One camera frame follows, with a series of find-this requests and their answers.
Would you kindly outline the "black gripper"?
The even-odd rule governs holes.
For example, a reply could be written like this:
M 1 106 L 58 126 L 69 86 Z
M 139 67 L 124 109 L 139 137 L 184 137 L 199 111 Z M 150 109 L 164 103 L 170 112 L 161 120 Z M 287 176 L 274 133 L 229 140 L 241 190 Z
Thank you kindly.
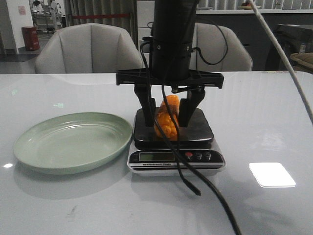
M 157 40 L 149 42 L 149 66 L 142 69 L 119 70 L 116 84 L 135 84 L 134 92 L 139 99 L 145 118 L 145 126 L 154 125 L 155 99 L 151 97 L 152 85 L 199 87 L 187 91 L 179 104 L 179 126 L 187 127 L 197 106 L 205 97 L 203 86 L 222 88 L 224 76 L 217 72 L 204 72 L 189 68 L 192 43 L 173 44 Z

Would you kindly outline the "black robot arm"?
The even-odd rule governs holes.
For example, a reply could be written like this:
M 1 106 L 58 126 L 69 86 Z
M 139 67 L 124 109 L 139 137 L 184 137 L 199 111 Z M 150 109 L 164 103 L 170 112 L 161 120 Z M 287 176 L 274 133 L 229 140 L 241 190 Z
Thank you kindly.
M 150 44 L 149 64 L 143 69 L 119 70 L 118 85 L 133 84 L 142 108 L 136 115 L 140 127 L 153 127 L 155 100 L 152 85 L 170 86 L 177 92 L 186 91 L 187 98 L 179 107 L 179 125 L 189 120 L 204 99 L 206 86 L 222 88 L 220 73 L 190 70 L 197 0 L 157 0 Z

